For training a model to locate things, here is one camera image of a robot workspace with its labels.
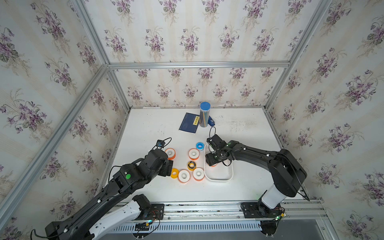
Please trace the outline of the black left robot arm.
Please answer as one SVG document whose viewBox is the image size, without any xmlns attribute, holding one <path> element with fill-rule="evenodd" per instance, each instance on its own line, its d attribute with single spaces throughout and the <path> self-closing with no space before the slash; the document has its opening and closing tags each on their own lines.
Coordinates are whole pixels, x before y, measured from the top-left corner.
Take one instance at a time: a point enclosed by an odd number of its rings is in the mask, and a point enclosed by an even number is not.
<svg viewBox="0 0 384 240">
<path fill-rule="evenodd" d="M 116 204 L 149 184 L 156 176 L 169 177 L 174 161 L 161 149 L 150 150 L 144 158 L 122 165 L 107 185 L 74 215 L 63 221 L 51 222 L 40 236 L 33 229 L 33 237 L 46 240 L 95 240 L 91 230 Z"/>
</svg>

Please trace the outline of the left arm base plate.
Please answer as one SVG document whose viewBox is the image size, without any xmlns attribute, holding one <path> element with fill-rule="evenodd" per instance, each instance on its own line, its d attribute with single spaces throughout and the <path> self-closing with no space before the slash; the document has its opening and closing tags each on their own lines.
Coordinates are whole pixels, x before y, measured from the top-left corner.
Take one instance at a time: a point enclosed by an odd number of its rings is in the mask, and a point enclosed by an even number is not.
<svg viewBox="0 0 384 240">
<path fill-rule="evenodd" d="M 135 219 L 135 221 L 155 220 L 155 219 L 163 220 L 164 212 L 165 212 L 164 204 L 151 204 L 151 207 L 141 212 L 139 216 Z"/>
</svg>

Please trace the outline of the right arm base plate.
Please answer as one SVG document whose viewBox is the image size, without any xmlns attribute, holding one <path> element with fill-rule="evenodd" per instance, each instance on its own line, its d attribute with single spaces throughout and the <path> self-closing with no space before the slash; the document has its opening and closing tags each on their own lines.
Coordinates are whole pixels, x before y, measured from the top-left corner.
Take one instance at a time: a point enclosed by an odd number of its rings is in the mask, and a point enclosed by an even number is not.
<svg viewBox="0 0 384 240">
<path fill-rule="evenodd" d="M 246 219 L 273 218 L 279 220 L 285 216 L 285 209 L 280 204 L 269 209 L 261 201 L 258 201 L 241 203 L 240 207 Z"/>
</svg>

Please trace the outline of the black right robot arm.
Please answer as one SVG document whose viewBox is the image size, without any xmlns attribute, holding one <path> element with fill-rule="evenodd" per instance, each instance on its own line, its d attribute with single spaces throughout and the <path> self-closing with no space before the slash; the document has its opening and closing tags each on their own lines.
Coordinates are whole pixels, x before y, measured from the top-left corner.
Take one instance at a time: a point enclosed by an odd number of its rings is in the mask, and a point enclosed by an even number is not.
<svg viewBox="0 0 384 240">
<path fill-rule="evenodd" d="M 285 198 L 293 198 L 302 188 L 308 174 L 298 160 L 286 149 L 266 151 L 246 146 L 238 141 L 222 140 L 217 134 L 207 138 L 207 144 L 213 149 L 206 154 L 206 163 L 213 166 L 228 160 L 243 161 L 268 170 L 274 181 L 259 199 L 262 209 L 273 210 Z"/>
</svg>

